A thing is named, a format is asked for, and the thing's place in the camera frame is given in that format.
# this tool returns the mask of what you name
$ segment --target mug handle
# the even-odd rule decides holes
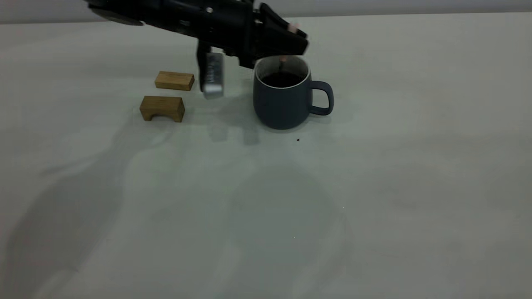
[[[333,94],[333,88],[331,85],[329,85],[326,82],[322,81],[312,81],[310,87],[312,89],[319,89],[323,90],[327,97],[329,98],[329,107],[328,108],[321,108],[312,106],[310,107],[310,113],[316,114],[316,115],[329,115],[333,111],[334,108],[334,94]]]

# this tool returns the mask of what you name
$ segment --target rectangular wooden block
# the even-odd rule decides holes
[[[145,121],[151,121],[155,115],[165,115],[175,122],[182,122],[185,105],[180,97],[145,96],[140,105],[140,112]]]
[[[190,90],[194,84],[194,75],[160,71],[155,86],[157,88]]]

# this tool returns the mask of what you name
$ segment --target silver object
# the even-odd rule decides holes
[[[203,84],[206,99],[223,96],[223,54],[207,53],[207,72]]]

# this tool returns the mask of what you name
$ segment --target mug rim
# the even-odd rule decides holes
[[[281,58],[282,56],[293,57],[293,58],[295,58],[295,59],[299,59],[301,62],[303,62],[303,63],[305,64],[305,66],[306,66],[306,69],[307,69],[305,79],[301,80],[301,82],[299,82],[298,84],[293,85],[293,86],[288,86],[288,87],[275,87],[275,86],[271,86],[271,85],[268,85],[268,84],[264,83],[264,82],[261,80],[261,78],[259,78],[259,76],[257,76],[257,70],[256,70],[256,68],[257,68],[262,62],[264,62],[265,59],[272,58],[272,57],[278,57],[278,58]],[[257,79],[262,85],[264,85],[264,86],[268,86],[268,87],[273,88],[273,89],[290,89],[290,88],[297,87],[297,86],[303,84],[303,82],[307,81],[307,79],[310,77],[310,66],[309,66],[309,64],[308,64],[306,61],[304,61],[303,59],[301,59],[301,58],[300,58],[299,56],[297,56],[297,55],[282,55],[282,56],[281,56],[281,55],[278,55],[278,56],[268,56],[268,57],[261,58],[259,61],[257,61],[257,63],[255,64],[255,70],[254,70],[254,72],[255,72],[255,78],[256,78],[256,79]]]

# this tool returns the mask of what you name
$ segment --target white wall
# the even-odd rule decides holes
[[[283,15],[532,11],[532,0],[263,0]],[[82,0],[0,0],[0,22],[99,20]]]

